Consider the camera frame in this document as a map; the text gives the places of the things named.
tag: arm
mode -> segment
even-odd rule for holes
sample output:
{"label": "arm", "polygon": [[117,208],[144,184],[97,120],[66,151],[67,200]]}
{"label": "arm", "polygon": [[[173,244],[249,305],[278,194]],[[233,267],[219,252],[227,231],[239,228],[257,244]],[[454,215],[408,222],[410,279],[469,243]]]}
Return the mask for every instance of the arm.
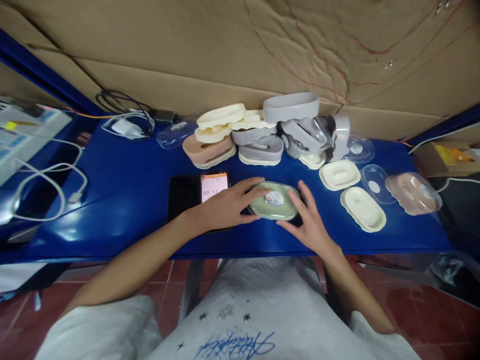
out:
{"label": "arm", "polygon": [[270,190],[255,189],[265,181],[253,177],[212,196],[135,243],[115,257],[75,295],[60,317],[79,306],[101,305],[123,300],[140,290],[155,272],[189,240],[213,229],[223,229],[258,220],[257,215],[240,215],[255,198]]}
{"label": "arm", "polygon": [[286,221],[277,221],[277,224],[323,259],[340,301],[350,314],[353,311],[360,312],[377,333],[395,333],[380,304],[350,267],[342,249],[327,233],[310,189],[303,181],[298,182],[298,187],[306,205],[293,191],[289,190],[288,194],[300,213],[303,225],[296,227]]}

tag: red tile floor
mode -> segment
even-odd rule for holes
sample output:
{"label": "red tile floor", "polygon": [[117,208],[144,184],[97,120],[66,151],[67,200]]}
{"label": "red tile floor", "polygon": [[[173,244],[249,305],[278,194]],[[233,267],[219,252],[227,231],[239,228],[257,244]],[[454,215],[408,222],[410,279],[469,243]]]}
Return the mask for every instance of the red tile floor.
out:
{"label": "red tile floor", "polygon": [[[313,259],[324,279],[322,260]],[[422,360],[480,359],[480,310],[433,288],[364,269],[353,257],[350,262]],[[189,264],[188,260],[167,262],[140,291],[153,299],[164,337],[177,325]],[[216,259],[205,261],[203,295],[217,264]],[[33,293],[0,303],[0,359],[33,359],[48,329],[87,280],[83,276],[45,289],[38,312],[34,311]]]}

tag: metal frame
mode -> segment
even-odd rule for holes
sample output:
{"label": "metal frame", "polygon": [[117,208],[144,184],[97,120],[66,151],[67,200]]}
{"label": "metal frame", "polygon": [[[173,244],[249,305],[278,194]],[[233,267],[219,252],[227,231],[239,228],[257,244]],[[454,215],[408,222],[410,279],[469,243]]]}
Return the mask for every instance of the metal frame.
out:
{"label": "metal frame", "polygon": [[421,143],[424,140],[428,140],[434,137],[437,137],[439,135],[443,135],[452,131],[455,131],[457,129],[464,128],[468,125],[475,124],[480,121],[480,104],[477,104],[470,109],[455,115],[448,120],[445,120],[444,122],[438,124],[437,126],[434,126],[427,131],[421,133],[420,135],[417,135],[410,139],[408,141],[409,144],[411,145],[417,145],[418,143]]}
{"label": "metal frame", "polygon": [[100,107],[0,29],[0,61],[75,111],[105,115]]}

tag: white cable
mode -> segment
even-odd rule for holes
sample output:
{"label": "white cable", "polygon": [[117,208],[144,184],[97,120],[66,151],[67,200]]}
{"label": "white cable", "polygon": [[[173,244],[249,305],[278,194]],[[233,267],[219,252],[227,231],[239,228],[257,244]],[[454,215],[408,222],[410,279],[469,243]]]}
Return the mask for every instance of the white cable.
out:
{"label": "white cable", "polygon": [[443,137],[446,137],[448,135],[452,135],[452,134],[455,134],[455,133],[459,133],[463,130],[466,130],[466,129],[470,129],[470,128],[473,128],[474,126],[477,126],[480,124],[480,121],[479,122],[476,122],[472,125],[468,125],[468,126],[465,126],[465,127],[462,127],[460,129],[457,129],[455,131],[451,131],[451,132],[447,132],[446,134],[443,134],[443,135],[439,135],[439,136],[435,136],[435,137],[432,137],[432,138],[429,138],[427,140],[423,140],[422,142],[418,143],[417,145],[415,145],[408,153],[411,154],[413,153],[419,146],[431,141],[431,140],[436,140],[436,139],[440,139],[440,138],[443,138]]}
{"label": "white cable", "polygon": [[126,120],[128,118],[142,118],[142,119],[147,120],[148,123],[150,124],[150,128],[151,128],[150,132],[153,133],[153,131],[155,129],[155,121],[152,119],[152,117],[146,111],[132,111],[132,112],[127,112],[127,113],[124,113],[124,114],[119,114],[119,115],[116,115],[116,116],[112,116],[111,118],[109,118],[107,121],[105,121],[103,123],[101,128],[103,130],[105,130],[107,133],[116,135],[116,136],[121,137],[121,138],[127,138],[129,140],[145,138],[146,137],[145,135],[142,135],[142,136],[124,136],[122,134],[119,134],[118,132],[114,132],[114,131],[111,131],[111,130],[107,129],[107,126],[109,126],[113,122],[117,121],[118,119],[125,119]]}
{"label": "white cable", "polygon": [[[42,135],[36,135],[36,134],[29,134],[29,133],[19,131],[19,130],[7,130],[7,131],[12,131],[14,133],[17,133],[17,134],[20,134],[20,135],[23,135],[23,136],[33,136],[33,137],[36,137],[36,138],[49,139],[50,141],[56,141],[58,143],[70,144],[70,145],[76,147],[78,149],[78,155],[76,156],[75,161],[72,163],[73,166],[77,165],[77,163],[80,160],[80,157],[84,153],[84,148],[81,147],[80,145],[74,143],[74,142],[60,140],[60,139],[56,139],[54,137],[48,137],[48,136],[42,136]],[[65,171],[65,170],[68,170],[68,169],[70,169],[70,168],[65,167],[65,168],[61,168],[61,169],[57,169],[57,170],[52,170],[52,171],[49,171],[49,172],[50,173],[56,173],[56,172],[61,172],[61,171]],[[31,170],[21,170],[21,169],[15,169],[15,170],[18,171],[18,172],[21,172],[21,173],[31,173],[32,172]]]}
{"label": "white cable", "polygon": [[478,181],[478,180],[473,180],[473,179],[457,179],[457,178],[455,178],[455,177],[449,177],[449,178],[446,179],[445,185],[443,185],[442,188],[436,190],[436,192],[437,192],[437,193],[440,193],[440,192],[442,192],[443,190],[445,190],[445,189],[447,188],[447,186],[449,185],[450,180],[454,180],[454,181],[465,181],[465,182],[471,182],[471,183],[480,184],[480,181]]}
{"label": "white cable", "polygon": [[[28,176],[27,178],[25,178],[21,183],[20,185],[18,185],[17,189],[16,189],[16,192],[15,192],[15,195],[13,196],[13,202],[12,202],[12,205],[11,205],[11,213],[12,213],[12,216],[14,218],[17,218],[17,219],[23,219],[23,220],[30,220],[30,221],[40,221],[40,222],[45,222],[45,221],[50,221],[50,220],[55,220],[55,219],[58,219],[60,216],[63,215],[64,211],[65,211],[65,205],[66,205],[66,200],[65,200],[65,194],[62,190],[62,188],[55,182],[53,181],[50,177],[48,177],[47,175],[45,175],[45,173],[47,172],[50,172],[51,170],[59,167],[59,166],[66,166],[67,169],[73,169],[75,170],[83,179],[83,183],[82,185],[80,186],[80,188],[78,188],[78,190],[76,192],[74,192],[70,199],[68,200],[69,203],[77,203],[80,198],[82,197],[82,193],[85,189],[85,187],[87,186],[88,184],[88,179],[87,177],[85,176],[85,174],[83,172],[81,172],[77,167],[75,167],[74,165],[72,164],[69,164],[69,163],[66,163],[66,162],[61,162],[61,163],[58,163],[58,164],[55,164],[53,166],[50,166],[44,170],[38,170],[37,168],[33,167],[32,165],[30,165],[28,162],[26,161],[23,161],[22,159],[20,158],[15,158],[14,159],[15,161],[17,162],[20,162],[22,163],[22,165],[26,166],[27,168],[29,168],[33,174]],[[25,187],[25,185],[32,179],[36,178],[36,177],[42,177],[44,178],[45,180],[47,180],[50,184],[53,185],[53,187],[56,189],[57,193],[58,193],[58,196],[60,197],[60,209],[58,209],[58,212],[56,213],[55,216],[52,216],[52,217],[48,217],[48,218],[36,218],[36,217],[27,217],[27,216],[21,216],[21,215],[18,215],[16,214],[16,204],[17,202],[19,201],[20,199],[20,195],[22,194],[22,191]]]}

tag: person's left hand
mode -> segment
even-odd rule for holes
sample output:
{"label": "person's left hand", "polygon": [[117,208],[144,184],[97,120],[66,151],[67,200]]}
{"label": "person's left hand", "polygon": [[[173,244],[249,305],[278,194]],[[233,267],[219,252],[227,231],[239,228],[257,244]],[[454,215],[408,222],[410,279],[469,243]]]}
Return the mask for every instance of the person's left hand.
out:
{"label": "person's left hand", "polygon": [[268,188],[257,188],[249,193],[245,193],[253,185],[264,181],[264,177],[251,177],[238,182],[235,186],[220,191],[204,203],[193,207],[191,209],[195,212],[193,218],[205,232],[248,224],[260,219],[257,215],[241,215],[240,212],[253,200],[270,192]]}

